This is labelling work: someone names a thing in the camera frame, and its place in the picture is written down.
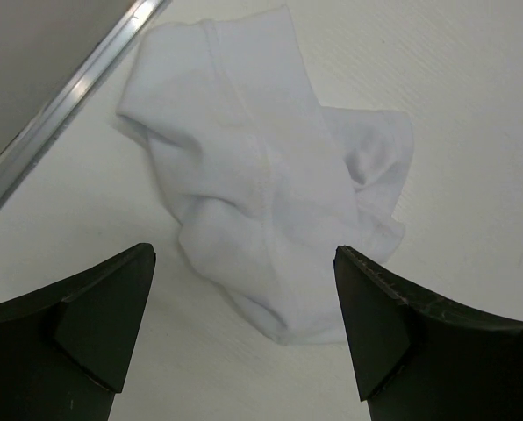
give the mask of metal edge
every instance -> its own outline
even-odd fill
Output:
[[[33,168],[70,114],[97,85],[102,75],[149,19],[171,0],[139,0],[116,23],[88,59],[76,70],[59,95],[24,128],[0,155],[0,208]]]

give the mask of tabletop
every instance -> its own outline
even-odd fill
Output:
[[[278,0],[174,0],[154,21],[232,19]],[[415,136],[387,267],[523,320],[523,0],[290,0],[324,105],[408,112]],[[146,149],[115,116],[131,51],[0,210],[0,302],[137,242],[154,285],[112,421],[369,420],[347,345],[279,346],[176,246]]]

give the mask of gray panel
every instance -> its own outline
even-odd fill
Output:
[[[0,153],[134,0],[0,0]]]

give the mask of fabric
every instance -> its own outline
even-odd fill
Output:
[[[384,262],[402,239],[404,114],[321,107],[286,8],[154,28],[118,114],[147,139],[197,272],[279,343],[346,339],[335,249]]]

